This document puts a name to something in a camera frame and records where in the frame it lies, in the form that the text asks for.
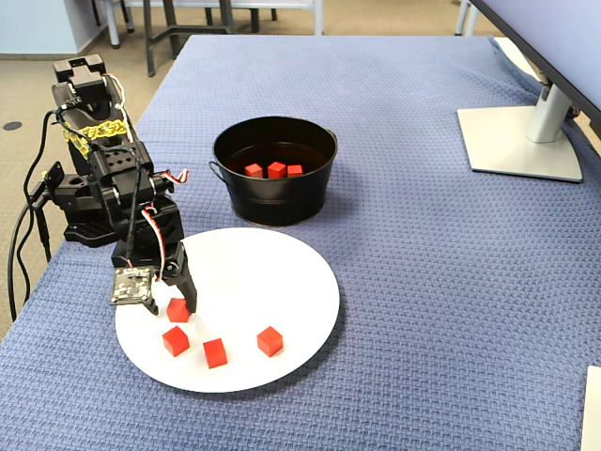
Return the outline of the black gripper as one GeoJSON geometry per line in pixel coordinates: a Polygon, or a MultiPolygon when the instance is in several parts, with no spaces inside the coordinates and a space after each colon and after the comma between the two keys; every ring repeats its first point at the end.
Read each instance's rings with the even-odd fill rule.
{"type": "MultiPolygon", "coordinates": [[[[197,290],[182,243],[183,225],[176,202],[170,196],[159,196],[152,202],[138,205],[133,226],[131,210],[120,210],[111,227],[117,236],[111,256],[114,267],[150,267],[158,280],[178,289],[188,312],[195,314],[197,290]]],[[[152,296],[144,299],[142,304],[152,315],[159,314],[152,296]]]]}

